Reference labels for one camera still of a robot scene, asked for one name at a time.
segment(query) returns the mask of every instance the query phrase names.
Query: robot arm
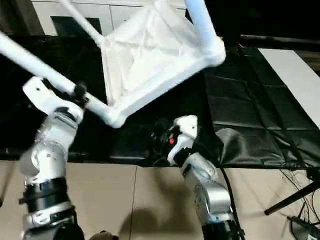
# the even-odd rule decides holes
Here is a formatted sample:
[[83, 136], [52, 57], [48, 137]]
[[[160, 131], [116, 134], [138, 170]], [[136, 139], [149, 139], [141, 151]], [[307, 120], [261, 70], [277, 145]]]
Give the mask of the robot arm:
[[244, 239], [244, 232], [237, 226], [234, 216], [231, 195], [219, 180], [218, 169], [193, 150], [198, 133], [197, 117], [179, 117], [169, 130], [157, 133], [153, 135], [153, 140], [160, 146], [159, 149], [168, 151], [168, 162], [180, 168], [187, 187], [193, 192], [204, 238]]
[[19, 160], [25, 182], [19, 203], [27, 206], [22, 239], [84, 240], [75, 207], [68, 197], [66, 181], [68, 150], [83, 119], [81, 106], [86, 100], [80, 99], [84, 94], [79, 95], [81, 91], [76, 88], [77, 96], [71, 101], [62, 100], [38, 77], [31, 78], [23, 90], [48, 116], [37, 131], [33, 146]]

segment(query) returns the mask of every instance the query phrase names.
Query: metal rod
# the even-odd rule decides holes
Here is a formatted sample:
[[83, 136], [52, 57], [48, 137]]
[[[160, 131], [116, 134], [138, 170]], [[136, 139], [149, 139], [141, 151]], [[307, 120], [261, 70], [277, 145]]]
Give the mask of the metal rod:
[[[72, 81], [41, 61], [38, 57], [31, 54], [15, 41], [11, 40], [1, 31], [0, 54], [3, 54], [20, 67], [32, 73], [34, 76], [48, 79], [52, 86], [57, 90], [68, 94], [73, 93], [75, 84]], [[107, 125], [119, 128], [121, 124], [124, 123], [124, 119], [121, 119], [120, 123], [115, 123], [119, 114], [114, 109], [108, 107], [102, 101], [89, 93], [85, 96], [89, 99], [86, 107], [98, 115]]]
[[315, 190], [320, 188], [320, 184], [317, 181], [310, 183], [308, 186], [305, 186], [301, 190], [297, 191], [296, 193], [292, 194], [291, 196], [287, 197], [286, 199], [278, 202], [277, 204], [273, 205], [272, 207], [268, 208], [264, 211], [265, 215], [273, 214], [274, 212], [285, 208], [286, 206], [294, 203], [295, 201], [303, 198], [304, 196], [314, 192]]

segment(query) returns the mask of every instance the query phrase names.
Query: black tarp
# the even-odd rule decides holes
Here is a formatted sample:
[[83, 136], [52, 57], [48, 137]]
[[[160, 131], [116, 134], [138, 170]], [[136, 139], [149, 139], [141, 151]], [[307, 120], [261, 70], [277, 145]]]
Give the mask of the black tarp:
[[[106, 102], [100, 50], [90, 39], [15, 38], [73, 82]], [[45, 115], [22, 91], [31, 74], [0, 56], [0, 156], [17, 159]], [[160, 118], [198, 116], [201, 138], [224, 167], [304, 169], [320, 166], [319, 129], [257, 49], [232, 48], [222, 66], [196, 74], [130, 116], [120, 129], [86, 111], [70, 148], [72, 162], [152, 166], [148, 146]]]

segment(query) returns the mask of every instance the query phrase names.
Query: cable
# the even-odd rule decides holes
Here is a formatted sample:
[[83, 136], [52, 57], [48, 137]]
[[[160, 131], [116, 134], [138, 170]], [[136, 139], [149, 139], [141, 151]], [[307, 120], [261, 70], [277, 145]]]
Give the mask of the cable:
[[311, 196], [311, 206], [312, 206], [312, 210], [313, 210], [313, 213], [314, 213], [316, 219], [320, 222], [319, 216], [318, 216], [318, 214], [317, 214], [317, 212], [316, 212], [315, 205], [314, 205], [314, 196], [315, 196], [315, 193], [316, 193], [316, 191], [314, 191], [314, 192], [312, 193], [312, 196]]
[[[297, 187], [297, 185], [294, 183], [294, 181], [292, 179], [290, 179], [290, 177], [283, 171], [280, 169], [280, 172], [287, 178], [287, 180], [296, 188], [297, 191], [299, 191], [300, 189]], [[303, 200], [305, 202], [306, 208], [307, 208], [307, 213], [308, 213], [308, 223], [310, 222], [310, 204], [307, 201], [306, 197], [303, 197]]]
[[242, 240], [245, 240], [244, 231], [243, 231], [243, 229], [241, 228], [241, 225], [240, 225], [240, 221], [239, 221], [239, 217], [238, 217], [238, 213], [237, 213], [237, 208], [236, 208], [236, 202], [235, 202], [234, 194], [232, 192], [232, 188], [231, 188], [231, 184], [230, 184], [229, 178], [227, 176], [226, 171], [223, 168], [220, 168], [220, 170], [222, 172], [223, 178], [225, 180], [226, 186], [227, 186], [229, 194], [230, 194], [231, 208], [233, 210], [233, 216], [234, 216], [235, 224], [238, 227], [238, 232], [240, 233], [240, 238]]
[[[297, 191], [299, 191], [300, 189], [298, 188], [298, 186], [296, 185], [295, 181], [297, 182], [297, 180], [294, 179], [295, 175], [291, 176], [292, 179], [290, 179], [290, 176], [288, 176], [283, 170], [280, 170], [280, 172], [289, 180], [289, 182], [291, 182], [291, 184], [296, 188]], [[315, 195], [315, 192], [314, 191], [312, 193], [312, 196], [311, 196], [311, 204], [310, 202], [306, 199], [306, 197], [304, 196], [303, 199], [304, 199], [304, 202], [306, 203], [306, 207], [307, 207], [307, 211], [308, 211], [308, 223], [310, 224], [313, 224], [310, 222], [310, 210], [313, 212], [314, 216], [316, 217], [316, 219], [320, 222], [320, 219], [319, 219], [319, 216], [316, 212], [316, 209], [315, 209], [315, 206], [314, 206], [314, 195]]]

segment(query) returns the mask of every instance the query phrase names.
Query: beige floor tile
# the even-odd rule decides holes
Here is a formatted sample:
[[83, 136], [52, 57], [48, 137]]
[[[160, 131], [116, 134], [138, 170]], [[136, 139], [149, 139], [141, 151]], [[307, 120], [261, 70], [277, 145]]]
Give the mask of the beige floor tile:
[[86, 239], [102, 230], [129, 239], [122, 223], [132, 212], [135, 174], [135, 166], [68, 164], [69, 196]]
[[[13, 164], [0, 161], [0, 193]], [[68, 192], [86, 239], [102, 230], [129, 239], [130, 229], [121, 226], [132, 212], [135, 173], [135, 166], [68, 163]], [[26, 208], [18, 199], [23, 191], [23, 176], [14, 166], [0, 208], [0, 239], [20, 239]]]
[[296, 192], [279, 170], [228, 169], [240, 223], [247, 240], [293, 240], [287, 216], [296, 216], [303, 204], [296, 201], [269, 216], [264, 210]]
[[15, 161], [0, 161], [0, 194], [6, 185], [3, 206], [0, 208], [0, 239], [20, 239], [26, 207], [18, 204], [24, 191], [24, 178]]
[[131, 239], [203, 239], [192, 194], [178, 168], [137, 168]]

